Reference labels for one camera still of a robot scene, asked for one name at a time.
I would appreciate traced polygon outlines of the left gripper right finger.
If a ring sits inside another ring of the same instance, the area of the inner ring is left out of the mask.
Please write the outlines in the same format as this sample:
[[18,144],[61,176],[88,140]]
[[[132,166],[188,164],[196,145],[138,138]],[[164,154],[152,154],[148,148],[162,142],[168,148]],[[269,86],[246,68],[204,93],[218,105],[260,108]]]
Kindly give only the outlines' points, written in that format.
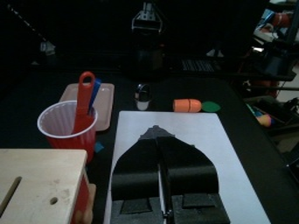
[[158,137],[156,153],[166,224],[229,224],[218,175],[204,153],[177,138]]

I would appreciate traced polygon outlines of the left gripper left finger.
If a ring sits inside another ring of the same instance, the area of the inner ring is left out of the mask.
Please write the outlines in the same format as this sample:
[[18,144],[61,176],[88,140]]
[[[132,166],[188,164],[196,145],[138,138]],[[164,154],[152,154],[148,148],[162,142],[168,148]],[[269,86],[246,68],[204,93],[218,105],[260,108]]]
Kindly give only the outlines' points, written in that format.
[[116,161],[109,224],[164,224],[153,139],[138,140]]

